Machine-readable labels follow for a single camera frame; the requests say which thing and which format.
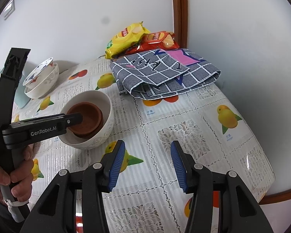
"gray grip handle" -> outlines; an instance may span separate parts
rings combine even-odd
[[[15,169],[18,168],[19,165],[24,161],[23,149],[24,148],[18,148],[12,150],[13,164]],[[11,193],[11,189],[9,186],[0,185],[0,189],[3,195],[3,199],[5,201],[6,200],[10,200],[12,202],[16,201]],[[23,220],[25,220],[18,207],[10,207],[9,211],[15,222],[20,223]]]

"white bowl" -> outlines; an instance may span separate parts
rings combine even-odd
[[[67,114],[68,110],[75,104],[81,102],[89,102],[95,104],[102,111],[104,118],[104,126],[92,138],[84,139],[77,137],[72,131],[67,129],[67,133],[60,135],[59,139],[76,149],[89,150],[100,146],[110,136],[114,125],[114,113],[112,102],[105,93],[98,90],[89,90],[82,92],[73,98],[61,110],[61,113]]]
[[[53,63],[53,58],[43,61],[31,71],[31,73],[24,80],[23,86],[26,86],[29,89],[34,89],[50,74],[50,72],[54,69],[54,64],[56,63]]]
[[[31,99],[36,99],[39,98],[45,94],[47,94],[47,92],[49,92],[52,87],[55,85],[58,76],[59,76],[59,67],[57,63],[54,63],[55,66],[53,66],[53,70],[50,72],[49,75],[47,75],[47,77],[41,81],[40,84],[38,84],[35,88],[33,89],[29,89],[29,88],[25,88],[25,95],[27,95],[29,98]]]

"brown bowl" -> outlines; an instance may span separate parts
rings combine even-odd
[[[82,102],[73,105],[67,114],[81,113],[83,121],[80,124],[69,127],[78,137],[90,139],[103,127],[101,110],[93,103]]]

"light switch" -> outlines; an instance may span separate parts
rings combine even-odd
[[[3,10],[4,20],[6,20],[15,10],[14,0],[9,2]]]

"bowl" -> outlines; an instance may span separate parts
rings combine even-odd
[[[68,127],[77,137],[90,139],[95,136],[103,127],[104,120],[102,112],[95,104],[82,102],[73,105],[67,115],[81,113],[83,121],[80,124]]]
[[[54,66],[52,68],[53,70],[50,72],[50,74],[47,75],[47,77],[43,81],[41,81],[41,83],[38,84],[36,87],[34,87],[33,89],[29,89],[26,87],[24,90],[25,95],[27,95],[31,99],[36,99],[47,94],[47,92],[49,92],[55,85],[59,76],[58,64],[54,63]]]
[[[34,89],[50,74],[50,72],[54,69],[55,64],[56,63],[53,63],[53,58],[43,61],[26,77],[23,82],[23,86],[26,86],[29,89]]]
[[[60,135],[59,139],[63,143],[76,149],[90,150],[103,144],[111,134],[114,125],[112,102],[109,96],[107,96],[105,93],[98,90],[89,90],[71,98],[62,108],[61,113],[67,114],[68,110],[72,106],[81,102],[93,103],[101,110],[103,116],[103,127],[95,136],[90,139],[77,137],[69,129],[67,129],[66,134]]]

